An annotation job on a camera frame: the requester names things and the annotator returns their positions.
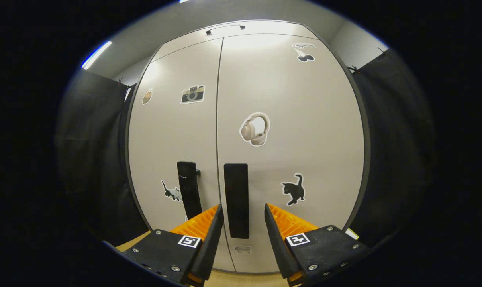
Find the ceiling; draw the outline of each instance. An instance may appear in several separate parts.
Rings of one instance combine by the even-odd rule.
[[[177,0],[128,25],[88,70],[112,78],[152,55],[163,43],[190,31],[235,20],[286,20],[307,25],[325,41],[345,19],[306,0]]]

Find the ceiling light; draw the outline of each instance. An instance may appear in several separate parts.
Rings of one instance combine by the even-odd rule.
[[[99,57],[99,55],[101,55],[101,53],[103,53],[106,48],[110,46],[110,44],[112,44],[112,42],[108,41],[101,47],[99,47],[99,49],[97,49],[92,55],[90,55],[90,57],[88,57],[88,59],[83,63],[82,68],[89,69],[90,66],[92,66],[92,63],[94,63],[94,61]]]

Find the black curtain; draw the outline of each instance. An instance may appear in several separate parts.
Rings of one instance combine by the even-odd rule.
[[[148,230],[129,189],[120,136],[127,88],[82,69],[61,102],[55,136],[70,206],[95,236],[114,246]]]
[[[370,172],[350,228],[374,246],[418,209],[436,165],[436,135],[425,93],[392,50],[353,73],[368,117]]]

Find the cabinet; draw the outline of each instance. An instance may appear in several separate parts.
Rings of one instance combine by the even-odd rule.
[[[259,21],[265,27],[271,22],[274,30],[250,33],[257,22],[210,40],[208,29],[201,29],[161,47],[134,97],[128,158],[151,228],[170,230],[185,220],[182,203],[164,195],[161,180],[168,189],[179,187],[177,162],[193,161],[201,170],[202,209],[221,203],[225,213],[214,268],[268,273],[278,266],[264,204],[318,226],[344,227],[361,186],[364,138],[353,88],[328,48],[299,24]],[[294,28],[283,31],[282,23]],[[204,86],[203,100],[182,104],[183,91],[194,86]],[[242,126],[254,113],[269,120],[252,121],[255,134],[268,128],[265,141],[243,138]],[[248,168],[247,238],[230,232],[233,205],[223,167],[233,163]],[[293,185],[302,187],[301,194]]]

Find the orange gripper pad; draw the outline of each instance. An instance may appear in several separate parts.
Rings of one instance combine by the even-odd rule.
[[[218,205],[204,211],[192,219],[188,219],[188,221],[170,230],[170,232],[181,234],[182,236],[200,237],[204,242],[217,209]]]
[[[307,222],[306,220],[303,220],[288,211],[269,203],[268,206],[270,207],[274,221],[276,222],[283,240],[285,240],[287,236],[293,236],[295,234],[319,229],[319,227],[315,226],[314,224]]]

